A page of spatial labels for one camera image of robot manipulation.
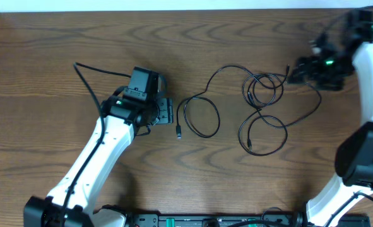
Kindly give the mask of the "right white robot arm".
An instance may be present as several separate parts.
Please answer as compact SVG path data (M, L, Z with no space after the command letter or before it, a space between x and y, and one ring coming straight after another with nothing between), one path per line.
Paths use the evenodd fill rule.
M342 50L328 41L328 30L312 41L313 54L300 57L289 83L316 82L321 90L339 91L345 77L357 75L360 92L360 127L337 149L335 173L326 186L293 215L292 226L337 226L361 199L373 201L373 6L351 9L345 21Z

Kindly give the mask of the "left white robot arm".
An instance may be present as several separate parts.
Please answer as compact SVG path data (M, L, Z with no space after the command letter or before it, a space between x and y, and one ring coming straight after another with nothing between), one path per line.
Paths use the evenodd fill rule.
M114 207L95 210L98 195L140 128L173 122L167 82L155 71L135 67L127 86L96 102L99 119L86 146L46 198L31 197L24 207L25 226L125 226L127 216Z

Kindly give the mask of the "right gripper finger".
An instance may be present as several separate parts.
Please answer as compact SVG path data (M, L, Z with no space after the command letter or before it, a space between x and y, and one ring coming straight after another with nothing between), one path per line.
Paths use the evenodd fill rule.
M306 73L303 71L293 71L287 78L289 84L304 84L306 82Z
M312 67L312 57L299 57L296 61L295 71L309 71Z

